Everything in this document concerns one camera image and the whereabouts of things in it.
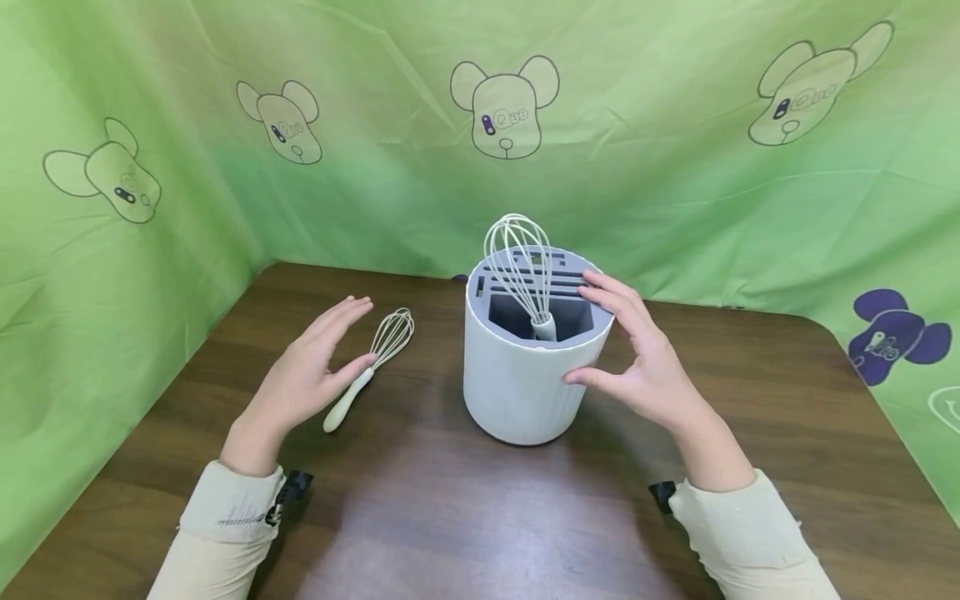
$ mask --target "hand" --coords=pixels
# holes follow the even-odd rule
[[[582,368],[569,372],[564,381],[609,394],[673,433],[711,413],[686,375],[670,341],[654,324],[640,295],[611,276],[585,271],[584,279],[596,287],[582,286],[578,290],[580,295],[614,314],[630,335],[636,358],[619,375]]]
[[[337,372],[327,365],[351,325],[373,308],[369,298],[347,296],[307,327],[271,367],[247,410],[230,428],[220,462],[250,476],[276,469],[287,434],[321,412],[376,362],[376,354],[353,359]]]

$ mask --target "green cloth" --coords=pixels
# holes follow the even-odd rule
[[[507,212],[651,299],[827,327],[960,518],[958,24],[0,0],[0,588],[265,265],[450,277]]]

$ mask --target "cartoon bear print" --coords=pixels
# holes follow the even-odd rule
[[[756,93],[770,106],[750,126],[749,136],[763,146],[783,146],[823,121],[847,82],[860,77],[890,45],[894,25],[880,21],[853,43],[817,54],[799,41],[773,61]]]
[[[853,366],[868,386],[883,383],[901,358],[915,365],[932,365],[950,350],[950,326],[928,324],[909,310],[906,299],[895,290],[861,294],[853,301],[853,312],[869,323],[848,347]]]
[[[108,118],[107,140],[89,155],[55,150],[43,157],[43,172],[60,191],[90,198],[104,196],[117,214],[131,223],[154,218],[160,202],[160,184],[136,161],[139,150],[130,129]]]
[[[960,435],[960,385],[941,388],[926,399],[934,417]]]
[[[277,154],[297,164],[320,162],[324,150],[309,128],[320,116],[320,106],[305,85],[287,82],[277,95],[237,82],[237,98],[250,118],[263,124]]]
[[[560,73],[547,57],[534,56],[519,73],[488,77],[473,62],[461,62],[450,76],[450,95],[473,113],[473,145],[494,158],[527,157],[540,147],[537,110],[560,91]]]

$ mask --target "large whisk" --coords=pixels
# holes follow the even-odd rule
[[[330,409],[326,419],[324,419],[324,431],[326,433],[330,433],[340,426],[357,394],[373,378],[373,372],[403,350],[403,347],[410,342],[413,335],[414,318],[410,314],[410,309],[399,308],[383,318],[373,335],[373,343],[370,346],[370,352],[376,354],[376,362],[353,380],[344,395]]]
[[[483,245],[487,266],[530,316],[537,339],[556,342],[557,325],[550,314],[552,249],[546,232],[511,213],[490,227]]]

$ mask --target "whisk wires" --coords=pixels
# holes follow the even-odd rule
[[[372,369],[387,362],[403,350],[414,335],[414,318],[409,308],[398,308],[387,315],[373,335],[370,352],[376,353]]]
[[[546,231],[521,214],[504,215],[487,231],[484,254],[488,266],[530,316],[531,323],[543,325],[550,322],[553,273]],[[523,273],[523,267],[517,265],[517,254],[522,256],[529,274]]]

